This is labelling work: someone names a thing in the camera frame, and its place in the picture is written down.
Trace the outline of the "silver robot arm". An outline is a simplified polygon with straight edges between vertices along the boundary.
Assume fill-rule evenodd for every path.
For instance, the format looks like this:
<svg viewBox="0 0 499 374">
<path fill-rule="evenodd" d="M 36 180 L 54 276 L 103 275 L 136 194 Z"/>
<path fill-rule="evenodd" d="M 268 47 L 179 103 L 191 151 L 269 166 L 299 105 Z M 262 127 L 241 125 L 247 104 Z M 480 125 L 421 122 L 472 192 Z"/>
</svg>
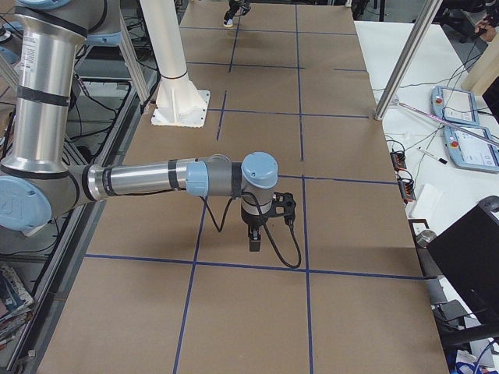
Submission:
<svg viewBox="0 0 499 374">
<path fill-rule="evenodd" d="M 143 71 L 117 1 L 19 1 L 23 25 L 12 148 L 1 161 L 1 224 L 31 231 L 90 202 L 114 196 L 184 191 L 239 199 L 256 252 L 275 215 L 278 165 L 255 152 L 240 163 L 226 156 L 173 159 L 156 164 L 103 166 L 63 160 L 77 50 L 85 44 L 117 45 L 142 103 L 150 99 Z"/>
</svg>

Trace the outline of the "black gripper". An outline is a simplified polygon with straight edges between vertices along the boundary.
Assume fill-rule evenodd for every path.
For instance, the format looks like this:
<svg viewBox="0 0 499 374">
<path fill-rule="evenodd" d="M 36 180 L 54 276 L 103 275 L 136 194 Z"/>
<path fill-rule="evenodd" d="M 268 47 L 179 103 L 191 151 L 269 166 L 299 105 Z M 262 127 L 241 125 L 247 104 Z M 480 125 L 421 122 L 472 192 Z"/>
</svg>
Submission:
<svg viewBox="0 0 499 374">
<path fill-rule="evenodd" d="M 265 215 L 253 215 L 247 212 L 242 212 L 241 217 L 248 227 L 249 250 L 251 252 L 259 252 L 261 246 L 261 227 L 267 223 L 268 218 Z"/>
</svg>

